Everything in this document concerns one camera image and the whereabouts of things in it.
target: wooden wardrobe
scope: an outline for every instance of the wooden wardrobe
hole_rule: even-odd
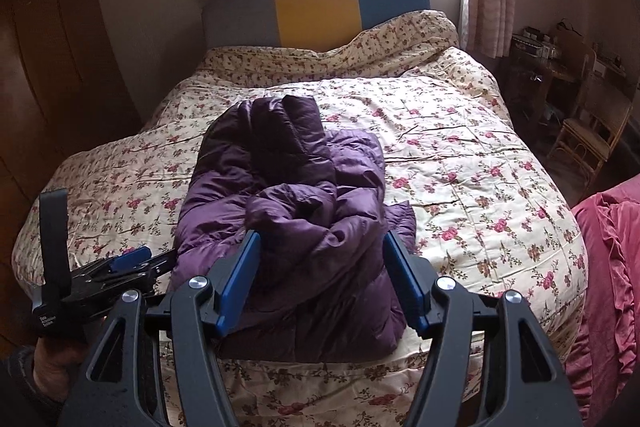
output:
[[[0,0],[0,358],[34,341],[11,254],[60,163],[140,129],[98,0]]]

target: blue gripper pad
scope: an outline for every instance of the blue gripper pad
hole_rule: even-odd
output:
[[[260,264],[260,235],[254,230],[248,230],[234,257],[237,257],[237,260],[226,283],[220,290],[216,289],[214,305],[218,312],[218,320],[214,329],[219,338],[225,337],[236,327],[240,319],[244,302],[249,295],[255,273],[258,271],[258,264]]]
[[[414,272],[415,266],[412,266],[414,265],[412,261],[419,261],[419,259],[411,259],[414,256],[406,251],[402,241],[394,232],[385,234],[382,257],[386,272],[396,290],[406,323],[418,336],[423,336],[429,328],[426,315],[430,309],[428,304],[430,294],[427,291],[425,295],[424,288],[420,288],[420,282]]]
[[[139,247],[114,257],[109,263],[109,267],[112,273],[124,272],[135,268],[138,264],[146,263],[149,259],[151,259],[151,250],[149,247]]]

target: black strap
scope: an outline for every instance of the black strap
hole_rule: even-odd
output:
[[[66,188],[40,194],[40,248],[47,297],[71,293],[71,270],[66,249]]]

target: metal screw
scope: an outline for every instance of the metal screw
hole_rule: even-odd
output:
[[[140,297],[137,290],[127,290],[122,294],[122,300],[125,302],[135,302]]]
[[[451,277],[440,277],[436,284],[441,290],[452,290],[456,287],[456,282]]]
[[[203,277],[202,275],[196,275],[196,277],[193,277],[189,280],[189,286],[194,290],[197,290],[198,288],[204,288],[204,286],[206,285],[207,278]]]
[[[507,299],[510,303],[519,304],[522,302],[522,295],[516,290],[508,290],[504,293],[504,298]]]

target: headboard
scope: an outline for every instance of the headboard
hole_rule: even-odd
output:
[[[202,11],[207,48],[272,46],[324,52],[429,0],[213,0]]]

